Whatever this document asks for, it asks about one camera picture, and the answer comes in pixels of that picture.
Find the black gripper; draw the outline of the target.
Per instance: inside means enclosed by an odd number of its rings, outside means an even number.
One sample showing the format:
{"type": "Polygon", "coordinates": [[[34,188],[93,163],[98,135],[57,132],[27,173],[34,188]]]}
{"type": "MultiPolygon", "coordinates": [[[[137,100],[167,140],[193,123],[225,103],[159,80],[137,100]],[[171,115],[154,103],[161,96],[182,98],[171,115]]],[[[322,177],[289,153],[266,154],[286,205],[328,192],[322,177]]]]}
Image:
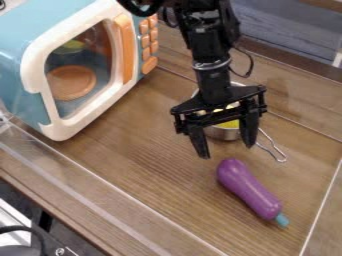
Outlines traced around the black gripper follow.
{"type": "Polygon", "coordinates": [[[175,118],[175,130],[189,135],[193,146],[202,159],[210,158],[205,128],[225,121],[240,120],[244,143],[252,148],[257,143],[260,118],[268,111],[264,85],[234,85],[230,79],[229,62],[201,63],[193,65],[198,92],[182,104],[171,108],[175,118]]]}

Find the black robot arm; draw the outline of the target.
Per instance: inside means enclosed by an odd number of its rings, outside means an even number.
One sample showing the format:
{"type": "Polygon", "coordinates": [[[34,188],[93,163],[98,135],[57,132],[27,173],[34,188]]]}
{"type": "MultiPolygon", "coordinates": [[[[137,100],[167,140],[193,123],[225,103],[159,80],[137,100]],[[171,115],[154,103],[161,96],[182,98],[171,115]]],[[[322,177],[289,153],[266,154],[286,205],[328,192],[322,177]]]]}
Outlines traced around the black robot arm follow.
{"type": "Polygon", "coordinates": [[[230,0],[118,0],[139,17],[169,7],[193,54],[198,93],[171,108],[175,130],[190,137],[201,158],[210,157],[205,128],[237,120],[244,143],[257,143],[260,118],[268,111],[264,85],[237,86],[230,74],[230,50],[241,36],[240,21],[230,0]]]}

